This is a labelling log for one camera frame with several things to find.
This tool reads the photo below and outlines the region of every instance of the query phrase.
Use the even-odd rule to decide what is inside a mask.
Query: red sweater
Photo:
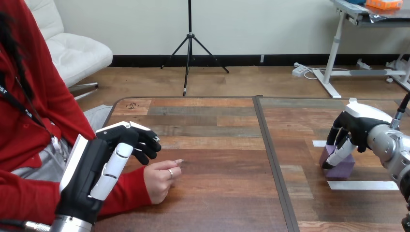
[[[71,145],[78,134],[95,137],[83,112],[69,93],[53,65],[45,40],[23,0],[0,0],[0,12],[14,19],[13,37],[25,57],[26,78],[34,92],[32,100],[46,127]],[[27,109],[29,103],[15,81],[13,59],[0,45],[0,72],[5,86]],[[38,168],[38,153],[50,143],[49,133],[0,95],[0,218],[31,220],[51,224],[59,201],[59,183],[22,179],[10,171]],[[116,214],[151,204],[144,183],[144,169],[120,177],[105,201],[101,215]]]

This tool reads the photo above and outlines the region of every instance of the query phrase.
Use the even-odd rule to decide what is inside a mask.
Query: power strip
[[[297,76],[297,77],[301,77],[303,75],[305,75],[305,73],[309,72],[309,69],[304,66],[304,65],[299,65],[297,68],[295,68],[292,71],[292,75]]]

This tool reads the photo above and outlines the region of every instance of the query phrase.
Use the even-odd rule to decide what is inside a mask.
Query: white robotic hand
[[[327,137],[327,145],[337,145],[337,148],[322,164],[324,169],[332,169],[343,161],[356,148],[359,152],[370,148],[367,137],[372,128],[377,125],[389,125],[392,121],[385,112],[374,107],[357,103],[356,98],[334,121]]]
[[[409,100],[410,93],[405,96],[392,118],[379,109],[350,99],[329,132],[326,144],[337,145],[337,148],[322,163],[322,168],[332,169],[356,148],[359,152],[369,148],[379,157],[391,179],[398,185],[410,211],[410,137],[398,130]],[[410,232],[410,214],[402,220],[402,226]]]
[[[103,202],[114,188],[131,155],[143,164],[161,150],[149,128],[119,122],[96,132],[91,141],[81,135],[72,149],[60,183],[61,200],[52,232],[89,232]]]

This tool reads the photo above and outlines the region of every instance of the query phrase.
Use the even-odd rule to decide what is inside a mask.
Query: wooden table
[[[398,191],[330,190],[318,165],[347,100],[126,98],[107,125],[133,121],[161,138],[156,160],[184,159],[183,177],[160,205],[99,221],[99,232],[402,231]],[[394,101],[360,101],[390,115]],[[410,117],[402,129],[410,134]],[[354,154],[349,180],[389,180],[371,152]],[[140,167],[130,159],[126,172]]]

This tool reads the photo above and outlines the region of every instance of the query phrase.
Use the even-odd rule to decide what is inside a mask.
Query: tripod leg
[[[225,66],[222,66],[221,63],[217,60],[217,58],[216,58],[210,51],[208,51],[208,49],[207,49],[205,46],[203,46],[202,43],[199,42],[199,40],[198,40],[196,37],[194,37],[193,39],[194,39],[196,42],[198,42],[199,45],[200,45],[209,55],[212,56],[212,58],[215,60],[215,62],[216,62],[219,66],[221,66],[227,73],[229,73],[229,71],[225,68]]]
[[[190,71],[191,47],[192,47],[192,38],[190,38],[189,44],[188,44],[187,68],[185,70],[185,83],[184,83],[184,97],[187,94],[187,81],[188,81],[188,72]]]
[[[184,43],[185,43],[185,41],[186,41],[187,39],[188,39],[188,37],[186,37],[186,38],[184,39],[184,41],[182,41],[182,43],[179,45],[179,47],[178,47],[178,48],[174,51],[174,53],[167,59],[166,63],[161,66],[161,69],[163,69],[163,68],[168,64],[168,62],[172,59],[172,57],[174,57],[175,53],[182,47],[182,45],[184,45]]]
[[[193,55],[192,55],[192,39],[191,39],[191,45],[190,45],[190,59],[191,59],[191,62],[193,62]]]

